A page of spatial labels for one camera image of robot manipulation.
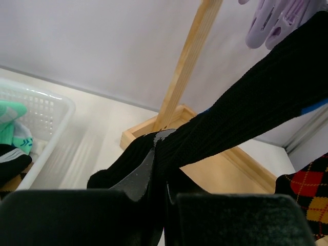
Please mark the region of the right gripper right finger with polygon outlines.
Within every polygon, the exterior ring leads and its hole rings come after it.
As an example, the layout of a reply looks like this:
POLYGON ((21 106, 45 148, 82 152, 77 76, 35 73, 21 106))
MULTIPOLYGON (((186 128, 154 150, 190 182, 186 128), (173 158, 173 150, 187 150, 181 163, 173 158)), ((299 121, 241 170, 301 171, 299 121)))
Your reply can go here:
POLYGON ((189 180, 166 184, 166 245, 315 245, 286 195, 210 194, 189 180))

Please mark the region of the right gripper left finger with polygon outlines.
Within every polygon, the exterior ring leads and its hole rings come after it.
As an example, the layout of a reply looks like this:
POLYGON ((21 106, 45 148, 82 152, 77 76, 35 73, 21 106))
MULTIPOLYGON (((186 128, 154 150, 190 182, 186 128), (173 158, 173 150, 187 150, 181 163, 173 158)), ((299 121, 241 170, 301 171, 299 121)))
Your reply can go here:
POLYGON ((1 202, 1 245, 158 245, 154 151, 109 189, 19 190, 1 202))

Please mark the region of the argyle red orange sock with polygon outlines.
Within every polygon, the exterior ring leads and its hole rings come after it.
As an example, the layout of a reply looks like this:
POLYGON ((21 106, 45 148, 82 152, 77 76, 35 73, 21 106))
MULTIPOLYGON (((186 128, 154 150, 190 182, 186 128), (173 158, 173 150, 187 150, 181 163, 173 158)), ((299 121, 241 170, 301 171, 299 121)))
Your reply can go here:
POLYGON ((296 201, 316 240, 327 236, 327 154, 298 172, 279 176, 275 193, 289 195, 296 201))

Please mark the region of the navy patterned sock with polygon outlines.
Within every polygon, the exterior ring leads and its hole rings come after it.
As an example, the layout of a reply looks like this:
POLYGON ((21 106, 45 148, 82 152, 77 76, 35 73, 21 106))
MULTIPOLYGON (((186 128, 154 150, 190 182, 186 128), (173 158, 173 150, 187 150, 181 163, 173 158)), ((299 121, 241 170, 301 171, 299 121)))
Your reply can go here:
POLYGON ((108 189, 154 151, 154 178, 235 147, 327 103, 327 12, 280 42, 207 110, 176 130, 138 137, 89 189, 108 189))

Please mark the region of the purple round clip hanger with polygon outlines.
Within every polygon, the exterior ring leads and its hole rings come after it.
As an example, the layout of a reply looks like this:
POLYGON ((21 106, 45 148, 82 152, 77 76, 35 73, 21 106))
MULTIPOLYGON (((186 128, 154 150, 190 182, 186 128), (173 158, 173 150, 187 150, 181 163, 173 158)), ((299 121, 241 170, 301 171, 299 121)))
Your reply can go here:
POLYGON ((251 49, 257 49, 264 44, 271 50, 326 7, 327 1, 260 0, 245 43, 251 49))

